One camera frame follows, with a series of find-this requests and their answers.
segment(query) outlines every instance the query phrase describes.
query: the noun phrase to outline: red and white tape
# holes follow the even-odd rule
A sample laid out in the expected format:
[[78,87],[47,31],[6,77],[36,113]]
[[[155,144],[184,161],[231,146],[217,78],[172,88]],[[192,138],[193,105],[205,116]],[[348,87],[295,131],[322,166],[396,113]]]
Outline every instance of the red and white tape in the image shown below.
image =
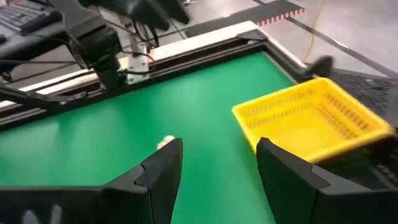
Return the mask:
[[265,26],[265,25],[271,24],[273,22],[281,21],[282,19],[286,19],[286,18],[289,18],[289,17],[297,16],[297,15],[302,14],[304,12],[306,12],[305,9],[297,9],[297,10],[294,10],[294,11],[286,12],[285,14],[282,14],[282,15],[279,15],[279,16],[274,16],[274,17],[272,17],[270,19],[266,19],[264,21],[260,21],[260,22],[257,23],[257,26]]

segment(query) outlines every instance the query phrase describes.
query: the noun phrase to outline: table frame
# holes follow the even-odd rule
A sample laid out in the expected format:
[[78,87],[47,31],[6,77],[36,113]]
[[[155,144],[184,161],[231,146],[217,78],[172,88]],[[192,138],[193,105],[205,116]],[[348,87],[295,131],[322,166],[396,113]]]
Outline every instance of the table frame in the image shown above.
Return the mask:
[[101,89],[101,83],[98,79],[94,79],[56,91],[52,95],[84,93],[85,97],[69,101],[54,110],[29,108],[26,105],[6,106],[0,110],[0,130],[13,128],[75,108],[81,108],[101,100],[192,73],[205,67],[259,52],[263,52],[273,60],[293,82],[301,83],[309,79],[309,77],[302,76],[301,71],[306,69],[302,62],[286,51],[272,37],[269,37],[269,35],[259,29],[253,29],[238,33],[232,38],[156,60],[150,63],[149,68],[153,70],[150,78],[133,85],[123,85],[116,90],[107,91]]

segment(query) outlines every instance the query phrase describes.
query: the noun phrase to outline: yellow plastic basket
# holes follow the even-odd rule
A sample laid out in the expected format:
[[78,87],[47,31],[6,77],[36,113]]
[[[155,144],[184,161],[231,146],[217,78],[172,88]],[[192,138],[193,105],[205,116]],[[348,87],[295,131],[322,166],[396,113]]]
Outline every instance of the yellow plastic basket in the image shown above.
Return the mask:
[[261,137],[316,163],[394,134],[383,119],[327,78],[316,78],[234,106],[256,152]]

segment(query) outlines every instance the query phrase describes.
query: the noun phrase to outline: floor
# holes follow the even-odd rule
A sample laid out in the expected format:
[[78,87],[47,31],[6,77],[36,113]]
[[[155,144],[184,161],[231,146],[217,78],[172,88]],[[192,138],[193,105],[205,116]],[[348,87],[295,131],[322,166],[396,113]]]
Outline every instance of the floor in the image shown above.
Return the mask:
[[[192,21],[188,26],[225,17],[238,11],[256,7],[260,3],[278,0],[197,0],[196,3],[186,7]],[[396,0],[288,0],[307,9],[307,12],[295,17],[296,20],[327,35],[337,44],[352,49],[357,53],[379,63],[380,65],[398,72],[398,63],[393,55],[398,54],[398,45],[395,40],[398,37],[398,1]],[[117,17],[111,12],[102,11],[105,18],[117,21]],[[176,24],[179,29],[186,28]],[[261,27],[268,34],[277,39],[289,51],[305,62],[312,62],[320,55],[332,55],[336,59],[335,67],[370,73],[373,75],[385,75],[344,53],[324,40],[314,37],[310,48],[312,34],[303,30],[290,21],[283,20]],[[167,32],[159,32],[159,35],[173,32],[171,28]],[[119,30],[122,45],[129,43],[128,35]],[[169,44],[182,40],[180,35],[172,34],[160,38],[160,44]],[[65,52],[65,48],[55,49]],[[70,55],[63,54],[68,60]],[[41,59],[50,56],[42,55]],[[77,66],[64,68],[61,72],[68,73],[78,70]],[[23,77],[26,71],[36,71],[28,65],[20,66],[13,71],[16,77]]]

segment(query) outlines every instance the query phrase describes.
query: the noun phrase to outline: green table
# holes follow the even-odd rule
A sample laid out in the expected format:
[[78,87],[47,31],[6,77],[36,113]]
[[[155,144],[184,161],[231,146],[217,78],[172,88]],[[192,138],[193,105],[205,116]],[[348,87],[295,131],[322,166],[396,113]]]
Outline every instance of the green table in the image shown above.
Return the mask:
[[183,139],[172,223],[274,223],[231,108],[291,86],[255,54],[0,134],[1,185],[103,185]]

